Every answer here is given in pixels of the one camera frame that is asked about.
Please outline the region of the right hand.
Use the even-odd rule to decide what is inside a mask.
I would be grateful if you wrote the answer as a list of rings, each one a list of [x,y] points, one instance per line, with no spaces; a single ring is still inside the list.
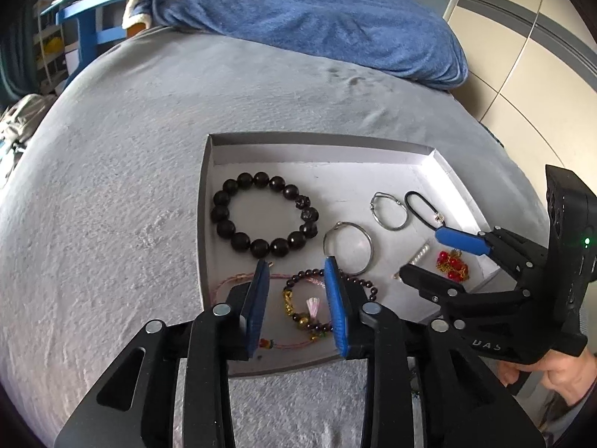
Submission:
[[[504,386],[514,384],[522,373],[541,372],[541,383],[555,391],[569,407],[577,405],[596,381],[596,357],[585,348],[579,357],[550,350],[539,361],[518,364],[498,362],[498,378]]]

